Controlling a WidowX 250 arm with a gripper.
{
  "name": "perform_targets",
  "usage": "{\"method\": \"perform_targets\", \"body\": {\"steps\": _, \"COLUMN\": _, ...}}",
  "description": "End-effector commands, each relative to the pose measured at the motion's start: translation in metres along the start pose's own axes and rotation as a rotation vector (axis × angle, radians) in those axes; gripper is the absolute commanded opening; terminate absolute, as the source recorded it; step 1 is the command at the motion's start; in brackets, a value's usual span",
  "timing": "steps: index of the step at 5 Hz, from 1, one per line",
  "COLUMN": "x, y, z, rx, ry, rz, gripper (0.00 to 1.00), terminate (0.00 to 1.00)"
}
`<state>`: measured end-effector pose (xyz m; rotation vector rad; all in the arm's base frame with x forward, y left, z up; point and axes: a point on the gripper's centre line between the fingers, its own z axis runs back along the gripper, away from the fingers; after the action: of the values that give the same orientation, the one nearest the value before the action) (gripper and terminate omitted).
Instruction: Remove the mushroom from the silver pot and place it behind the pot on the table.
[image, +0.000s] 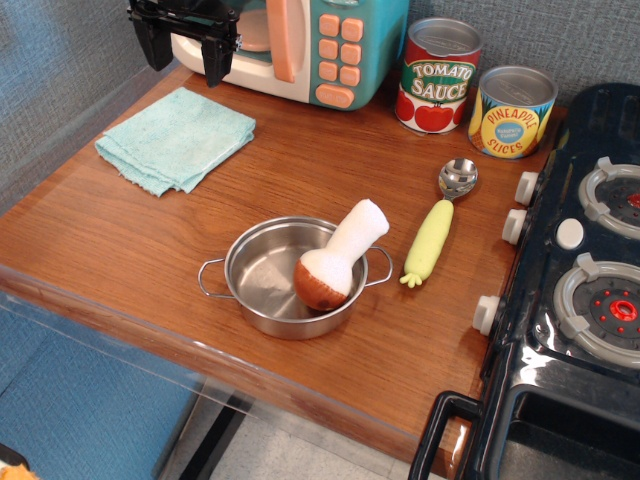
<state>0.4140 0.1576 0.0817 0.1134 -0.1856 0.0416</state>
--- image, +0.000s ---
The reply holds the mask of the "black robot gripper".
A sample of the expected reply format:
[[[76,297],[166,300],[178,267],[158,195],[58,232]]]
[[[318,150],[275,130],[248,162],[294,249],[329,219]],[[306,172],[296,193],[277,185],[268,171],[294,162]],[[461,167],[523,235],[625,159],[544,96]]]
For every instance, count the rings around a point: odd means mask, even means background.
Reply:
[[[223,1],[130,1],[129,19],[149,66],[161,71],[173,60],[171,35],[196,40],[201,46],[206,83],[217,87],[230,73],[241,45],[240,14]]]

